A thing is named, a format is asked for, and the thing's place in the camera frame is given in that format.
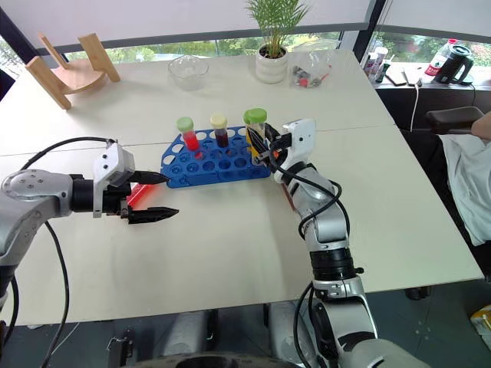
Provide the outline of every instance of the test tube rack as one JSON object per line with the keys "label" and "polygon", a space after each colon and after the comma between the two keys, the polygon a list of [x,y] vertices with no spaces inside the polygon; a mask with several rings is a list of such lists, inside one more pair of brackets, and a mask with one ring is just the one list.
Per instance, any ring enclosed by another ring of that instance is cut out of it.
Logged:
{"label": "test tube rack", "polygon": [[246,128],[231,126],[227,128],[227,133],[229,146],[220,148],[213,130],[197,130],[199,149],[196,151],[188,150],[181,135],[177,136],[162,155],[160,173],[170,178],[167,186],[183,188],[267,178],[269,169],[251,162]]}

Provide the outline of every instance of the floor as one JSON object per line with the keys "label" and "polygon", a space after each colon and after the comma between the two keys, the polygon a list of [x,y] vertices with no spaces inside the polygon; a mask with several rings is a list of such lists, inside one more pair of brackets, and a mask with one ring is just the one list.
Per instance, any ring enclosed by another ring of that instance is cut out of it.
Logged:
{"label": "floor", "polygon": [[[380,337],[391,340],[430,364],[445,368],[491,366],[491,352],[474,331],[468,316],[491,304],[491,284],[468,281],[433,287],[422,301],[403,291],[368,295]],[[127,329],[136,334],[131,362],[157,356],[174,315],[80,324],[54,354],[51,367],[106,367],[106,346]],[[216,350],[258,356],[270,354],[262,306],[234,307],[219,312],[220,339]],[[68,324],[66,336],[74,324]],[[19,327],[5,351],[2,367],[39,366],[56,326],[37,330]]]}

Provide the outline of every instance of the white shirt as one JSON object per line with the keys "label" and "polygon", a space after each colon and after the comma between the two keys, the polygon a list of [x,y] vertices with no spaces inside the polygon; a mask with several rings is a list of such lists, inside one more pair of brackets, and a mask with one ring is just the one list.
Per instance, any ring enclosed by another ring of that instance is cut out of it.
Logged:
{"label": "white shirt", "polygon": [[491,142],[470,134],[440,136],[453,200],[473,245],[491,240]]}

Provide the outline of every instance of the chair armrest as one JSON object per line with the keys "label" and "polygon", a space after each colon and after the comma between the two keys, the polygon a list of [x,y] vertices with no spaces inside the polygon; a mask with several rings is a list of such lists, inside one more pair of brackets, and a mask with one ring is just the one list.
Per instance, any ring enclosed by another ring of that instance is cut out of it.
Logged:
{"label": "chair armrest", "polygon": [[477,107],[458,107],[456,109],[428,111],[425,118],[434,133],[448,133],[449,130],[470,129],[474,121],[483,116]]}

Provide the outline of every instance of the black kettle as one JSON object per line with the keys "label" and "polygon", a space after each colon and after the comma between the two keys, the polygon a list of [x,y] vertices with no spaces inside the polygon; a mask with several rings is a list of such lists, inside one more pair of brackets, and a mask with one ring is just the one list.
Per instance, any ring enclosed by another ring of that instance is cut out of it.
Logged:
{"label": "black kettle", "polygon": [[[467,77],[473,65],[474,61],[470,58],[470,50],[459,44],[452,44],[450,45],[450,56],[433,80],[439,83],[459,84]],[[457,79],[455,76],[462,66],[464,66],[464,70]]]}

